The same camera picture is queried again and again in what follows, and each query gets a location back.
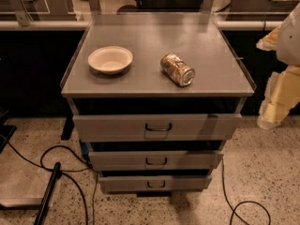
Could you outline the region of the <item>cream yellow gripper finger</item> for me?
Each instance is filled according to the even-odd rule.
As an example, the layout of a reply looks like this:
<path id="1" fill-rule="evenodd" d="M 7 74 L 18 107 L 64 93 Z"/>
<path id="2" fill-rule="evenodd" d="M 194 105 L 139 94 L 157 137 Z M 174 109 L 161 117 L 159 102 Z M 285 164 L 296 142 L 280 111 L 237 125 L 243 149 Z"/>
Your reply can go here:
<path id="1" fill-rule="evenodd" d="M 299 102 L 300 67 L 287 66 L 281 73 L 273 72 L 267 82 L 264 100 L 259 109 L 258 127 L 278 127 Z"/>

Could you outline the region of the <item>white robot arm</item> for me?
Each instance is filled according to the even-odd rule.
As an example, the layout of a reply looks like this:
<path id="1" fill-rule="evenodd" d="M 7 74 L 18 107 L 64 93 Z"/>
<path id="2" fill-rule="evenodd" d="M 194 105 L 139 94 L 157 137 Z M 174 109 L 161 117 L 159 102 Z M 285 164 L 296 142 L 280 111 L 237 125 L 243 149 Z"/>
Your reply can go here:
<path id="1" fill-rule="evenodd" d="M 277 60 L 287 65 L 283 72 L 271 74 L 257 119 L 260 128 L 276 128 L 300 102 L 300 5 L 256 47 L 275 51 Z"/>

